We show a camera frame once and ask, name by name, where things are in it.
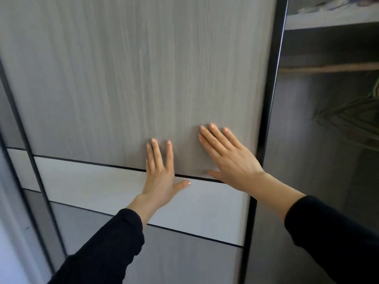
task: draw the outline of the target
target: black sleeve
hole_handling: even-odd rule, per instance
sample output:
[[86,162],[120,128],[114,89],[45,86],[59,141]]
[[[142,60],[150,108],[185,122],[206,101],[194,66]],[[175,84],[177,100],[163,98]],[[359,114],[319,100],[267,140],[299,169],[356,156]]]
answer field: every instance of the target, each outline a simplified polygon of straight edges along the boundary
[[140,217],[133,210],[122,209],[64,261],[49,284],[121,284],[126,267],[143,244]]
[[379,238],[313,196],[297,201],[285,227],[336,283],[377,283]]

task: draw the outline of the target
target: person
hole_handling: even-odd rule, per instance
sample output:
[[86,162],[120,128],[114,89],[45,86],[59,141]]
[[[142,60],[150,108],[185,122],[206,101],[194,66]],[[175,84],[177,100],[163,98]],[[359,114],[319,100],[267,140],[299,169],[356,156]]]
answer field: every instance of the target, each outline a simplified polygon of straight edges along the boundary
[[[215,179],[248,193],[278,214],[295,245],[304,248],[336,283],[376,282],[379,239],[373,232],[264,172],[254,155],[224,128],[201,126],[200,143],[220,171]],[[174,184],[173,145],[166,166],[156,139],[147,144],[142,194],[120,210],[82,248],[69,256],[50,284],[122,283],[127,266],[144,244],[143,227],[175,194],[190,185]]]

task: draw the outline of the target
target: closet rod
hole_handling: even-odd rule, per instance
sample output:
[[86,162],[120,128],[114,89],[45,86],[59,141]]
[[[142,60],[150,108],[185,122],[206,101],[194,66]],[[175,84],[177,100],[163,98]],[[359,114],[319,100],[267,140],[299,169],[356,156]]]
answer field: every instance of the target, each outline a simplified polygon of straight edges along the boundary
[[299,66],[299,67],[279,67],[279,72],[286,73],[337,73],[342,71],[377,71],[379,70],[379,62],[367,63],[351,63],[339,65],[323,65],[323,66]]

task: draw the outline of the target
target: person's left hand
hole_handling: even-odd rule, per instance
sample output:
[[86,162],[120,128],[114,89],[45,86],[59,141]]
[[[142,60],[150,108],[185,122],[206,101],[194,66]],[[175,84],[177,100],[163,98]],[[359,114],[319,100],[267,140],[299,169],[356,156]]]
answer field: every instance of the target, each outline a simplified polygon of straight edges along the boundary
[[173,145],[167,142],[166,166],[163,165],[158,142],[151,139],[152,144],[146,144],[148,159],[146,160],[146,182],[142,194],[132,201],[127,208],[134,210],[145,226],[154,213],[166,205],[178,191],[191,184],[184,180],[174,184],[174,153]]
[[173,144],[167,142],[166,167],[163,165],[162,155],[155,138],[148,143],[146,159],[146,182],[142,194],[148,195],[157,205],[157,209],[166,205],[178,191],[191,184],[184,180],[174,184],[174,153]]

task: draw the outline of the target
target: hand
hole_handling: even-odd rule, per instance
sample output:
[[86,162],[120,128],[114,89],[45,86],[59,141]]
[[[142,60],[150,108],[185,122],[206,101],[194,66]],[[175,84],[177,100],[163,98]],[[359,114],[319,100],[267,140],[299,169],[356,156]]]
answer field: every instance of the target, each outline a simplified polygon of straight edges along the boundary
[[265,173],[261,165],[229,129],[224,128],[223,135],[216,125],[211,123],[209,128],[213,134],[201,126],[198,137],[220,172],[210,170],[208,174],[239,191],[247,192],[256,176]]
[[146,225],[154,213],[166,205],[178,191],[191,184],[185,180],[174,184],[174,153],[173,145],[167,142],[166,167],[163,165],[162,155],[158,142],[151,139],[152,146],[148,143],[146,160],[146,182],[142,194],[132,201],[127,208],[134,210],[141,218],[142,224]]

